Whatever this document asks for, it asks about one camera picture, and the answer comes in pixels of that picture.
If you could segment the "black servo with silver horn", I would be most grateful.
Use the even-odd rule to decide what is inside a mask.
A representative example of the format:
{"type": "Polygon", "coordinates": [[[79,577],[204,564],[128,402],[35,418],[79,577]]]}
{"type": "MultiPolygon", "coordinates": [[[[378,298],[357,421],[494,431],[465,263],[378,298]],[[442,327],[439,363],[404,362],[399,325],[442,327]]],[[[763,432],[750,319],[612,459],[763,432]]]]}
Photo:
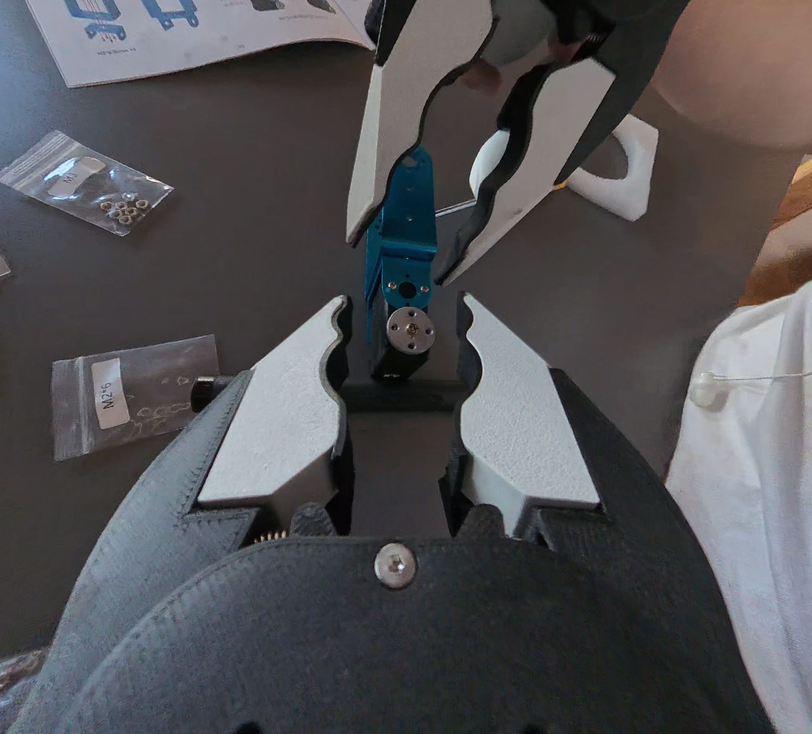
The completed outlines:
{"type": "Polygon", "coordinates": [[[379,298],[373,307],[370,375],[376,381],[405,381],[427,361],[436,338],[429,315],[415,306],[394,309],[379,298]]]}

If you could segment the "labelled clear bag of screws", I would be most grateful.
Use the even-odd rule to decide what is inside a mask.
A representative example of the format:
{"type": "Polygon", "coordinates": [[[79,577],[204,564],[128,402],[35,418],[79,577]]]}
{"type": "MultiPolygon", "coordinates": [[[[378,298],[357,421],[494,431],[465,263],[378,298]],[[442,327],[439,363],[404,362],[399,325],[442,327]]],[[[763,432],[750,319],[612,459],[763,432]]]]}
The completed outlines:
{"type": "Polygon", "coordinates": [[[213,334],[54,362],[54,461],[183,429],[195,380],[218,374],[213,334]]]}

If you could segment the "person's white shirt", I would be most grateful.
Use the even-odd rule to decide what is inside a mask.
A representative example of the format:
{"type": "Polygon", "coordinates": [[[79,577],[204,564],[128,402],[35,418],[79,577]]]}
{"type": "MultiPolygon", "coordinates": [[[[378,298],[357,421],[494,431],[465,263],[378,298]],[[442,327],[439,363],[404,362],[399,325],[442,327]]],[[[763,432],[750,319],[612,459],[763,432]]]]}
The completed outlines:
{"type": "Polygon", "coordinates": [[[811,284],[733,312],[691,381],[706,371],[727,379],[724,402],[687,396],[666,486],[774,729],[811,732],[811,284]]]}

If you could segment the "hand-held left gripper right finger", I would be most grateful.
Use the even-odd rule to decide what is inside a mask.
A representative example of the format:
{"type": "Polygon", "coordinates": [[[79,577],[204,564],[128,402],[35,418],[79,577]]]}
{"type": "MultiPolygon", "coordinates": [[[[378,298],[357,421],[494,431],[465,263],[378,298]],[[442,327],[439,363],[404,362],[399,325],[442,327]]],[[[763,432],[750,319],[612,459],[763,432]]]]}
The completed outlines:
{"type": "Polygon", "coordinates": [[[472,294],[457,300],[452,456],[441,478],[454,537],[474,506],[491,505],[504,533],[521,537],[536,509],[593,511],[600,497],[551,368],[472,294]]]}

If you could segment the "dark grey desk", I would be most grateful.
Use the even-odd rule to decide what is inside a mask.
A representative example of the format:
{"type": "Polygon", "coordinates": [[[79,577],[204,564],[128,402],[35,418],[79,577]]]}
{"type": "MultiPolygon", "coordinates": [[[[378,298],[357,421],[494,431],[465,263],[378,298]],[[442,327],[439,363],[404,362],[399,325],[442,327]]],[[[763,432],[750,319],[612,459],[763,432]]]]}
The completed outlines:
{"type": "MultiPolygon", "coordinates": [[[[175,188],[125,238],[2,188],[6,657],[53,636],[96,539],[172,438],[56,464],[54,361],[213,334],[234,374],[347,294],[351,376],[365,376],[364,252],[344,223],[371,55],[303,45],[68,90],[24,0],[2,0],[1,46],[3,167],[57,129],[175,188]]],[[[455,376],[455,293],[472,293],[663,474],[694,359],[807,151],[726,140],[655,90],[635,114],[660,136],[648,213],[626,223],[552,193],[434,297],[441,334],[421,375],[455,376]]]]}

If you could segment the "brown wooden furniture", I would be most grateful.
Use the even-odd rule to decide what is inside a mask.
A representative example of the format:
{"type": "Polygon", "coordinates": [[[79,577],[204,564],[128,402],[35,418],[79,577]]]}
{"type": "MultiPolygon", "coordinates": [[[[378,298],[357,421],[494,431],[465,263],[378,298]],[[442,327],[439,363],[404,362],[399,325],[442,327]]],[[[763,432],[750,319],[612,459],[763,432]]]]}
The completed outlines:
{"type": "Polygon", "coordinates": [[[774,301],[811,280],[811,157],[804,157],[787,189],[738,306],[774,301]]]}

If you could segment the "labelled clear bag of nuts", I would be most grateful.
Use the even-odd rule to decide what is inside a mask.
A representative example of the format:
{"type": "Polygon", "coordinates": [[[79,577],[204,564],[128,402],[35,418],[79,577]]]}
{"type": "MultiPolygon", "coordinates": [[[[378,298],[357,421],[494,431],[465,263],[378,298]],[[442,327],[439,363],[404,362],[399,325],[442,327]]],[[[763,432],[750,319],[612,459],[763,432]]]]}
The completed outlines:
{"type": "Polygon", "coordinates": [[[61,131],[3,168],[1,182],[118,237],[131,234],[174,190],[61,131]]]}

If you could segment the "white foam block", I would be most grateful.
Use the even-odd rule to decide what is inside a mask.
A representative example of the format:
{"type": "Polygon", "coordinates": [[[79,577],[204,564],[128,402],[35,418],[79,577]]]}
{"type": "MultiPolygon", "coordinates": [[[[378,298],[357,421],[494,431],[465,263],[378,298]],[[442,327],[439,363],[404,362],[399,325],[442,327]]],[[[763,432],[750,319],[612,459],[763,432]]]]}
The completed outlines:
{"type": "Polygon", "coordinates": [[[628,221],[638,221],[647,211],[658,146],[658,130],[627,114],[613,130],[627,160],[623,178],[608,179],[582,167],[573,171],[566,186],[605,211],[628,221]]]}

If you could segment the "person's right forearm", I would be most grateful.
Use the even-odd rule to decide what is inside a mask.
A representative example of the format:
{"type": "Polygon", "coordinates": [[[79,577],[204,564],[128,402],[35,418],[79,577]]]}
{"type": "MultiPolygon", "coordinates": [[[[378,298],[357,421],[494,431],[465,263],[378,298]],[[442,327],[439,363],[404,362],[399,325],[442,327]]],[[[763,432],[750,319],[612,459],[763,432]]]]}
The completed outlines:
{"type": "Polygon", "coordinates": [[[651,84],[708,131],[810,153],[811,0],[691,0],[651,84]]]}

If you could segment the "person's right hand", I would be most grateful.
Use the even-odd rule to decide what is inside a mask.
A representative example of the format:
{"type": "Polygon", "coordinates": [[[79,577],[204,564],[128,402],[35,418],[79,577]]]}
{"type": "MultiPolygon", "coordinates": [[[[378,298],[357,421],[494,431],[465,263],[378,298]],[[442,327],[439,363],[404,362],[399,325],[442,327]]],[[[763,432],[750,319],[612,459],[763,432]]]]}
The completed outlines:
{"type": "Polygon", "coordinates": [[[502,88],[502,74],[484,59],[477,59],[461,76],[460,82],[471,90],[495,96],[502,88]]]}

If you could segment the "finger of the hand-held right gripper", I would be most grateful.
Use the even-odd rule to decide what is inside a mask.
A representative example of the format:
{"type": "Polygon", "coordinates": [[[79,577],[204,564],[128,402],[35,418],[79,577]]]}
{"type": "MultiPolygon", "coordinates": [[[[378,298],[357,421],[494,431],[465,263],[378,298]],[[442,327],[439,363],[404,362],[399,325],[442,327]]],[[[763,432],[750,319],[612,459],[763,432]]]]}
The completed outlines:
{"type": "Polygon", "coordinates": [[[419,145],[432,97],[479,55],[493,25],[491,0],[385,0],[348,192],[351,246],[380,212],[402,158],[419,145]]]}
{"type": "Polygon", "coordinates": [[[475,203],[436,284],[468,270],[553,190],[614,80],[595,59],[537,67],[522,77],[513,89],[513,126],[496,131],[472,164],[475,203]]]}

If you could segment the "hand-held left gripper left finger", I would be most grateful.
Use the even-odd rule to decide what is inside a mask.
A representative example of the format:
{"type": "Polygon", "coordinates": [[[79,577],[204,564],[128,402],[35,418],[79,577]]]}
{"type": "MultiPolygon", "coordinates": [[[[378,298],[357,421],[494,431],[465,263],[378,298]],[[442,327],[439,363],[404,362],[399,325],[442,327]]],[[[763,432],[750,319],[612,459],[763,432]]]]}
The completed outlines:
{"type": "Polygon", "coordinates": [[[351,323],[351,299],[336,296],[251,368],[199,505],[295,512],[308,503],[327,507],[347,489],[340,389],[351,323]]]}

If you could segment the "blue metal bracket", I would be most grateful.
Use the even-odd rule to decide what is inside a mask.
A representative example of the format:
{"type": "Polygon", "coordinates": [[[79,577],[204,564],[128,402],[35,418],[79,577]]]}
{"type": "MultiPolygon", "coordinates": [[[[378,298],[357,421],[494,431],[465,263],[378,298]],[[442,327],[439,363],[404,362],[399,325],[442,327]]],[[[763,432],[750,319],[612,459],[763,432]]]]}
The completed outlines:
{"type": "Polygon", "coordinates": [[[366,342],[373,338],[373,301],[400,309],[426,309],[432,298],[431,267],[438,250],[433,164],[423,147],[395,169],[381,212],[366,232],[366,342]]]}

